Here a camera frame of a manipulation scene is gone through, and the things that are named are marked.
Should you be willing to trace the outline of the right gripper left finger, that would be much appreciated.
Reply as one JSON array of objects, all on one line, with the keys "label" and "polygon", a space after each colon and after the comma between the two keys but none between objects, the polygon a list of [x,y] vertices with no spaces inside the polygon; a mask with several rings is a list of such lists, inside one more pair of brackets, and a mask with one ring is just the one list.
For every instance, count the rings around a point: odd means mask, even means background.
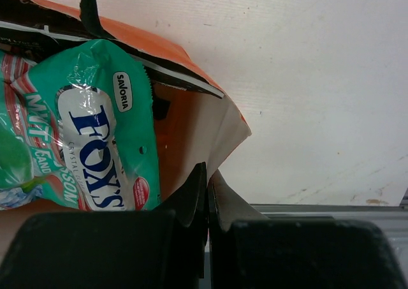
[{"label": "right gripper left finger", "polygon": [[1,263],[2,288],[197,288],[207,240],[205,163],[152,211],[29,218]]}]

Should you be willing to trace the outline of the orange paper bag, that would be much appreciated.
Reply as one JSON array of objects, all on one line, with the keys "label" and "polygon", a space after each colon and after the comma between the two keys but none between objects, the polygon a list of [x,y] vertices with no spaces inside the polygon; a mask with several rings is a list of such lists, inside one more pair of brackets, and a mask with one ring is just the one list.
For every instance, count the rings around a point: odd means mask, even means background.
[{"label": "orange paper bag", "polygon": [[[85,10],[85,0],[81,0],[77,9]],[[1,52],[4,51],[36,63],[53,56],[36,61],[31,51],[1,43]],[[223,90],[224,96],[218,98],[211,94],[159,84],[153,82],[148,75],[147,77],[152,88],[154,132],[159,158],[160,204],[162,204],[185,183],[198,163],[206,164],[209,179],[251,131],[237,106]],[[82,210],[61,206],[45,199],[35,200],[14,209],[1,208],[1,250],[6,250],[25,219],[39,212],[50,211]]]}]

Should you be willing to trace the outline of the green Fox's candy bag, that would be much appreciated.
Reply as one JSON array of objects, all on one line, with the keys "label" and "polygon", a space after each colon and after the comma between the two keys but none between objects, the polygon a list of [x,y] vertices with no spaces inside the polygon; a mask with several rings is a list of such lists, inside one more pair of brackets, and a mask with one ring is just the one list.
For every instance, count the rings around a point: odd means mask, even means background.
[{"label": "green Fox's candy bag", "polygon": [[150,81],[110,41],[40,63],[1,52],[1,208],[39,199],[83,211],[160,204]]}]

